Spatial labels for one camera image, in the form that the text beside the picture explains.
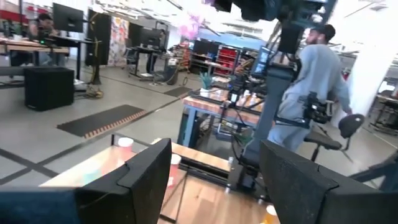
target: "computer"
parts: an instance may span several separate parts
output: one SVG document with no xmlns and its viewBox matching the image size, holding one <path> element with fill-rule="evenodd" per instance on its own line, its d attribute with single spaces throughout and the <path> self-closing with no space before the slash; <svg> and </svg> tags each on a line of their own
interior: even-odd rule
<svg viewBox="0 0 398 224">
<path fill-rule="evenodd" d="M 82 10 L 53 3 L 54 29 L 68 32 L 83 32 L 84 13 Z"/>
<path fill-rule="evenodd" d="M 157 29 L 141 29 L 141 43 L 144 45 L 151 45 L 159 47 L 160 45 L 160 30 Z"/>
<path fill-rule="evenodd" d="M 270 53 L 271 53 L 271 51 L 268 48 L 266 48 L 264 46 L 260 47 L 259 53 L 253 63 L 253 66 L 252 66 L 251 72 L 250 72 L 250 74 L 253 77 L 261 78 L 261 77 L 265 76 L 264 72 L 266 70 L 267 64 L 269 63 L 268 58 L 269 58 Z"/>
<path fill-rule="evenodd" d="M 333 172 L 272 142 L 260 170 L 282 224 L 396 223 L 398 193 L 385 193 Z"/>
<path fill-rule="evenodd" d="M 172 148 L 162 139 L 80 188 L 0 188 L 0 223 L 156 224 Z"/>
</svg>

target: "man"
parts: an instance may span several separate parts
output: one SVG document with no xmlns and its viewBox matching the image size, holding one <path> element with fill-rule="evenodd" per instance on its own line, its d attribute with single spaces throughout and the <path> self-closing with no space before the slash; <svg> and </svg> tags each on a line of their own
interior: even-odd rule
<svg viewBox="0 0 398 224">
<path fill-rule="evenodd" d="M 317 98 L 325 101 L 330 91 L 339 99 L 343 111 L 352 114 L 348 87 L 341 76 L 340 58 L 327 46 L 335 33 L 332 25 L 310 31 L 307 46 L 299 54 L 302 69 L 284 93 L 279 117 L 291 120 L 302 118 L 305 97 L 310 92 L 317 93 Z M 310 129 L 276 124 L 270 130 L 268 140 L 295 152 L 309 132 Z"/>
<path fill-rule="evenodd" d="M 159 39 L 160 39 L 160 44 L 159 44 L 159 46 L 154 46 L 154 49 L 159 49 L 162 52 L 165 52 L 166 31 L 164 31 L 163 29 L 160 30 Z M 152 56 L 152 64 L 151 64 L 150 57 L 148 57 L 147 68 L 146 68 L 147 69 L 147 73 L 150 73 L 150 72 L 154 71 L 156 59 L 157 59 L 157 55 L 153 55 Z"/>
<path fill-rule="evenodd" d="M 49 35 L 59 35 L 59 32 L 53 28 L 53 20 L 47 13 L 41 13 L 37 19 L 29 24 L 29 39 L 37 40 L 39 32 L 46 32 Z M 65 66 L 65 55 L 56 54 L 58 57 L 58 65 Z M 52 61 L 51 56 L 47 52 L 39 52 L 39 64 L 47 65 Z"/>
</svg>

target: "black pole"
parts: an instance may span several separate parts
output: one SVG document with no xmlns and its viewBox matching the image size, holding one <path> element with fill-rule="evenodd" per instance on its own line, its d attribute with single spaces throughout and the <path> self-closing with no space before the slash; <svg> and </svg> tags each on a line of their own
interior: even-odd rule
<svg viewBox="0 0 398 224">
<path fill-rule="evenodd" d="M 21 31 L 20 35 L 24 36 L 24 17 L 22 15 L 23 12 L 23 1 L 19 0 L 19 29 Z"/>
</svg>

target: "gray pants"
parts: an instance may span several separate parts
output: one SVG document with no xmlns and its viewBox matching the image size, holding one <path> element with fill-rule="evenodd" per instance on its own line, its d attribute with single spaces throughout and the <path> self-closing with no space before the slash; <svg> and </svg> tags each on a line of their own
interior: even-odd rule
<svg viewBox="0 0 398 224">
<path fill-rule="evenodd" d="M 50 54 L 47 52 L 39 52 L 39 65 L 55 65 L 56 58 L 58 58 L 58 66 L 65 66 L 65 54 L 53 54 L 54 57 L 51 58 Z"/>
<path fill-rule="evenodd" d="M 297 120 L 303 117 L 303 103 L 298 102 L 297 96 L 286 96 L 279 106 L 278 116 L 285 119 Z M 269 132 L 268 140 L 292 152 L 295 152 L 304 142 L 310 129 L 277 123 Z"/>
</svg>

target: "gray sweatshirt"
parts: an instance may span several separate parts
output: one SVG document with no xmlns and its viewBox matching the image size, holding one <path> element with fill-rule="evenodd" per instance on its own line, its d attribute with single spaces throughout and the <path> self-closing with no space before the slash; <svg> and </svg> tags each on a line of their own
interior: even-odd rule
<svg viewBox="0 0 398 224">
<path fill-rule="evenodd" d="M 341 75 L 340 58 L 325 44 L 308 45 L 299 57 L 302 62 L 300 74 L 285 95 L 308 95 L 315 92 L 320 101 L 325 101 L 331 92 L 337 96 L 343 111 L 348 111 L 349 92 Z"/>
</svg>

